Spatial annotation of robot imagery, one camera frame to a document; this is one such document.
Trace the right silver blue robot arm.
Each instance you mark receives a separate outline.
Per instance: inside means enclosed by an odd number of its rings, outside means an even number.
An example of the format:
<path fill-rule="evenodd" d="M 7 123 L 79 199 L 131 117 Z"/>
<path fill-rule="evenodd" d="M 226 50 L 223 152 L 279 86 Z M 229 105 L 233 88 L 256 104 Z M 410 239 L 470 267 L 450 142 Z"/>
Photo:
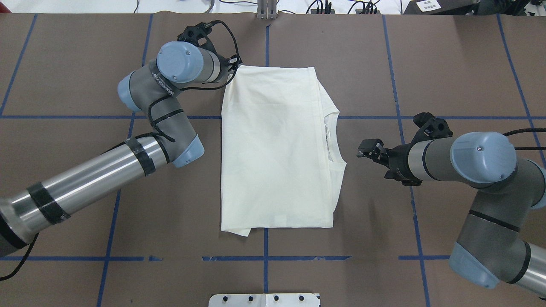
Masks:
<path fill-rule="evenodd" d="M 365 139 L 357 157 L 386 166 L 385 178 L 404 186 L 441 181 L 473 187 L 476 196 L 449 266 L 478 286 L 505 282 L 545 298 L 545 249 L 520 238 L 529 212 L 545 206 L 545 169 L 519 157 L 507 136 L 425 132 L 394 148 L 385 148 L 380 139 Z"/>

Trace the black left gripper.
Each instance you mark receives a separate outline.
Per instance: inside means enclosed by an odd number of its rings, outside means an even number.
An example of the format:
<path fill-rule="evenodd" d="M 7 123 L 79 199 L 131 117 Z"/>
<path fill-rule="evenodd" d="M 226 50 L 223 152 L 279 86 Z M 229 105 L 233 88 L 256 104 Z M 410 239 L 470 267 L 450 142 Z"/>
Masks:
<path fill-rule="evenodd" d="M 217 82 L 221 82 L 228 76 L 234 74 L 238 68 L 238 58 L 219 58 L 220 73 L 217 77 Z"/>

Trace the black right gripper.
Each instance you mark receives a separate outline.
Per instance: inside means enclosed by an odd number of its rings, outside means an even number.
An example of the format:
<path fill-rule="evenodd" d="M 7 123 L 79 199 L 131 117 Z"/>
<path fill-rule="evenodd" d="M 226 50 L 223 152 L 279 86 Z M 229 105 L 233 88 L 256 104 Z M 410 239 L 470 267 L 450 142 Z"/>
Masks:
<path fill-rule="evenodd" d="M 412 145 L 399 145 L 388 150 L 380 139 L 365 139 L 357 148 L 357 157 L 387 165 L 388 171 L 384 179 L 398 181 L 407 187 L 421 186 L 423 181 L 411 172 L 408 163 L 411 148 Z"/>

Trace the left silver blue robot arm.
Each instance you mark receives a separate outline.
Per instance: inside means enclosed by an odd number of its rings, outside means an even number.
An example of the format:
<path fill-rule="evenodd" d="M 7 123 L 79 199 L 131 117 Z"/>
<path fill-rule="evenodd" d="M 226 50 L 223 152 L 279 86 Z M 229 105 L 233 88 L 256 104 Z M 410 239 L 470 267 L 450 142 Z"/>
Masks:
<path fill-rule="evenodd" d="M 72 169 L 1 199 L 1 256 L 31 245 L 37 234 L 164 165 L 177 168 L 205 150 L 177 96 L 193 84 L 234 76 L 241 58 L 221 56 L 212 46 L 184 41 L 164 44 L 157 56 L 118 84 L 118 95 L 142 112 L 152 132 L 127 138 Z"/>

